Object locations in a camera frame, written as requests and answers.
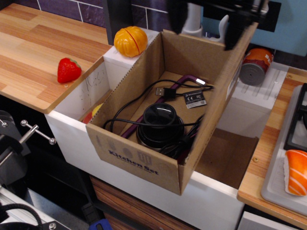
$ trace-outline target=black stove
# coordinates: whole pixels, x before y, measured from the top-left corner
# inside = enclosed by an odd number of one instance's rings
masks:
[[[284,149],[307,151],[307,83],[300,91]]]

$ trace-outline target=strawberry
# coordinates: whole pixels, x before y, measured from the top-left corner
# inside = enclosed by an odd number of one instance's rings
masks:
[[[81,67],[75,60],[70,58],[63,58],[59,61],[58,66],[58,82],[65,83],[76,80],[81,76]]]

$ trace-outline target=round black device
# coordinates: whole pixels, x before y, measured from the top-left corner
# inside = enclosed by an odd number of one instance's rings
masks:
[[[166,103],[150,105],[143,114],[143,123],[156,126],[139,125],[137,136],[139,141],[153,149],[161,149],[167,144],[176,142],[184,134],[184,127],[175,109]]]

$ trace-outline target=toy can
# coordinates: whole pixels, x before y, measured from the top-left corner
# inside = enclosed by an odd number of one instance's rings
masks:
[[[266,48],[251,49],[245,56],[240,71],[240,80],[247,85],[260,85],[273,62],[272,51]]]

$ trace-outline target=tile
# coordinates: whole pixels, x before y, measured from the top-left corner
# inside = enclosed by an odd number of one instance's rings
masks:
[[[131,0],[131,4],[161,11],[167,11],[166,0]]]
[[[39,0],[42,11],[81,21],[78,3],[69,0]]]
[[[102,0],[78,0],[78,1],[90,4],[90,5],[102,7]]]
[[[105,16],[103,8],[90,6],[86,4],[79,4],[83,22],[106,27]]]
[[[133,25],[147,28],[146,9],[143,7],[132,6]]]
[[[163,31],[163,29],[171,30],[168,21],[168,14],[147,9],[148,29],[155,31]]]
[[[35,8],[39,10],[39,5],[37,0],[15,0],[14,3],[23,5],[23,6],[28,6],[31,8]]]

